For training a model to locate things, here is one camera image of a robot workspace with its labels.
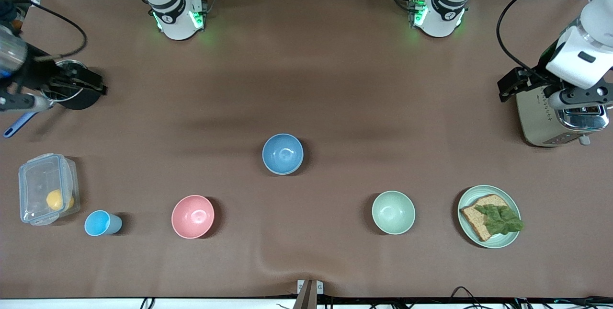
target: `whole wheat bread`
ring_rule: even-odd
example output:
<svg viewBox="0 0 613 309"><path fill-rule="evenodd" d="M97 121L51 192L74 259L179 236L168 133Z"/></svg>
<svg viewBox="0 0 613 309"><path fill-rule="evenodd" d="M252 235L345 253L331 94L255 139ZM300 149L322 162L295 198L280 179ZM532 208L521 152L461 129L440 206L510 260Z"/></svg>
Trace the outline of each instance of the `whole wheat bread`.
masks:
<svg viewBox="0 0 613 309"><path fill-rule="evenodd" d="M497 196L496 194L486 195L484 197L479 198L479 200L475 201L472 205L468 207L462 208L462 215L466 218L466 220L473 227L477 236L481 241L487 241L492 237L492 234L488 231L488 228L484 225L486 215L477 211L475 206L477 205L494 205L494 206L509 206L503 198Z"/></svg>

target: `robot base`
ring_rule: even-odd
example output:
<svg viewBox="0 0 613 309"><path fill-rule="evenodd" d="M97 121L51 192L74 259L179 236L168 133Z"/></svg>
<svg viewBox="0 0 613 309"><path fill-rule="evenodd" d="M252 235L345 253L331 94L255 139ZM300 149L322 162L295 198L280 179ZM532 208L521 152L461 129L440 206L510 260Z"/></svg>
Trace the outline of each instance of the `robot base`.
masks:
<svg viewBox="0 0 613 309"><path fill-rule="evenodd" d="M409 14L409 21L412 26L418 27L426 34L433 37L445 37L449 36L451 32L462 22L462 16L465 9L458 13L453 19L445 21L441 16L432 8L432 0L420 0L424 2L424 5L416 5L421 11L417 13Z"/></svg>
<svg viewBox="0 0 613 309"><path fill-rule="evenodd" d="M171 40L187 40L198 31L204 31L206 10L208 5L205 0L185 0L185 10L177 17L175 23L158 21L158 28Z"/></svg>

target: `plate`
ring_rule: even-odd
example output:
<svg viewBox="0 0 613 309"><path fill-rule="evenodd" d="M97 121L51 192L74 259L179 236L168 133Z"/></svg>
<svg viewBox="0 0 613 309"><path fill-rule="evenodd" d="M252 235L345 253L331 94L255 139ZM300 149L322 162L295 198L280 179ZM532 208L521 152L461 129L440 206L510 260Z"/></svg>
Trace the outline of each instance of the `plate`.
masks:
<svg viewBox="0 0 613 309"><path fill-rule="evenodd" d="M509 196L509 194L505 193L505 191L503 191L502 189L496 188L492 185L482 184L476 185L475 187L472 187L466 192L464 192L464 194L460 198L460 202L458 203L458 220L460 221L460 226L462 226L462 230L464 230L466 236L468 236L469 239L471 239L473 242L486 248L503 248L513 243L513 241L515 241L515 239L519 235L519 232L510 232L506 235L497 233L496 235L490 237L489 240L485 242L481 241L479 239L479 236L477 236L477 233L475 233L475 231L473 230L473 227L470 226L470 223L460 211L462 208L474 204L475 201L477 201L479 198L489 194L496 194L497 196L501 197L509 205L510 209L515 212L519 219L522 218L522 216L519 214L519 209L517 208L517 205Z"/></svg>

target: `clear food container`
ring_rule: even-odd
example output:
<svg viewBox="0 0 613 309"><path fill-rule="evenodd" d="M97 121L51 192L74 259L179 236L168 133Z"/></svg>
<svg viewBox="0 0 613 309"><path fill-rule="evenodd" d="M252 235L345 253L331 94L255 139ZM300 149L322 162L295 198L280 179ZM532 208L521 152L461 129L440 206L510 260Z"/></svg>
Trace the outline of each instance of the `clear food container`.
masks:
<svg viewBox="0 0 613 309"><path fill-rule="evenodd" d="M41 226L79 211L75 162L61 154L43 154L19 168L22 222Z"/></svg>

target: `yellow ball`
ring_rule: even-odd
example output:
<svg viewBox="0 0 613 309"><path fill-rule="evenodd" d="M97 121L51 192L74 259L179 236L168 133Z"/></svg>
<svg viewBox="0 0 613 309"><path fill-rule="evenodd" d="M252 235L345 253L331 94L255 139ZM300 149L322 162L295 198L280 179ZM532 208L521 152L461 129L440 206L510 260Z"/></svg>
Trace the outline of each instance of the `yellow ball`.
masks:
<svg viewBox="0 0 613 309"><path fill-rule="evenodd" d="M61 191L59 189L55 189L54 191L49 192L49 194L46 196L46 204L48 204L48 206L54 211L61 209L64 204ZM66 209L70 209L74 204L75 199L70 197L70 202L68 202L68 207Z"/></svg>

